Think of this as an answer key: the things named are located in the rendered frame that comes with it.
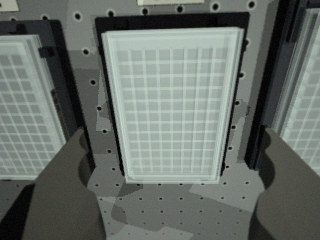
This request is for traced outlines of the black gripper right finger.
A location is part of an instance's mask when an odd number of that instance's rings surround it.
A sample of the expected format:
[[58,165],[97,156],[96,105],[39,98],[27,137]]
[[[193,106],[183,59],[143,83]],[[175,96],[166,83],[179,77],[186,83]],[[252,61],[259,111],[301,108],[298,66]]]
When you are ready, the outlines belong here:
[[261,125],[258,195],[248,240],[320,240],[320,176],[267,124]]

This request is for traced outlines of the pale grey rectangular plate lid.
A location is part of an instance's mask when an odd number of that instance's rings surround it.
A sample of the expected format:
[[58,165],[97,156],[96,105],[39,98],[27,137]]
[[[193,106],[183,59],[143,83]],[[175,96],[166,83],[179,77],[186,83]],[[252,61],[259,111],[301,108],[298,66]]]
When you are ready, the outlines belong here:
[[313,9],[276,133],[320,176],[320,9]]

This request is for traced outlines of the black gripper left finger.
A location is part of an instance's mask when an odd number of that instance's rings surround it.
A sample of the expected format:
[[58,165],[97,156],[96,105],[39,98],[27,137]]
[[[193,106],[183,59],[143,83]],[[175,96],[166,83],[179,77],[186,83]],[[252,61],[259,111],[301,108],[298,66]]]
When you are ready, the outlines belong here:
[[[80,126],[0,222],[0,240],[106,240],[92,175],[87,127]],[[85,153],[86,151],[86,153]]]

